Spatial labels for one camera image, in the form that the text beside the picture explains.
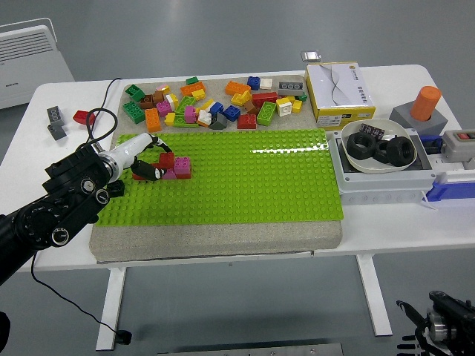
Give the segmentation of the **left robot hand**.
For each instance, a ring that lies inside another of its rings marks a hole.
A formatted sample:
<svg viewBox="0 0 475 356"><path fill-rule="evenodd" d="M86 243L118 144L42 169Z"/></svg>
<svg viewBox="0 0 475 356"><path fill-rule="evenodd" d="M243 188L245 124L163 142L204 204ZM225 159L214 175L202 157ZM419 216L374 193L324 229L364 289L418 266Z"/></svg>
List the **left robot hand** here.
<svg viewBox="0 0 475 356"><path fill-rule="evenodd" d="M171 152L170 147L164 141L149 133L135 136L112 151L102 152L102 160L107 162L111 168L109 182L118 180L126 168L130 168L136 175L148 180L161 179L166 172L164 169L159 170L148 163L140 163L137 160L139 154L154 145L161 147L165 152Z"/></svg>

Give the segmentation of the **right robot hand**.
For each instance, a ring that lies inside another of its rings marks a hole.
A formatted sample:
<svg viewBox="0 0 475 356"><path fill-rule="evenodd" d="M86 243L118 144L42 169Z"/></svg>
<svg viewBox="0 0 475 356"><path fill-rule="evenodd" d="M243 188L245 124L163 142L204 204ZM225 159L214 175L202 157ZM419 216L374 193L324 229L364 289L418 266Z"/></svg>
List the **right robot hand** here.
<svg viewBox="0 0 475 356"><path fill-rule="evenodd" d="M426 350L428 342L424 336L426 319L409 303L397 300L396 305L416 326L413 334L402 336L402 342L397 345L397 349L400 350L398 355L429 355L429 351Z"/></svg>

